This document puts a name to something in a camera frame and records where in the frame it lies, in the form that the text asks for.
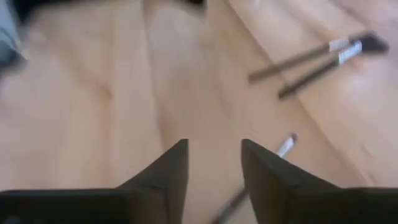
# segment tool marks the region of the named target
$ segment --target white label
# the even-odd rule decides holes
[[[339,49],[345,48],[347,46],[349,46],[348,38],[334,40],[334,41],[329,42],[329,52],[339,50]]]
[[[294,146],[294,139],[292,137],[289,137],[284,144],[280,147],[277,155],[281,158],[283,158],[285,156],[285,154],[287,152],[289,152],[289,150],[291,150]]]
[[[357,42],[355,42],[355,44],[352,47],[350,47],[349,49],[338,54],[339,65],[342,65],[348,59],[354,57],[355,55],[357,55],[361,52],[362,52],[362,43],[361,43],[361,41],[357,41]]]

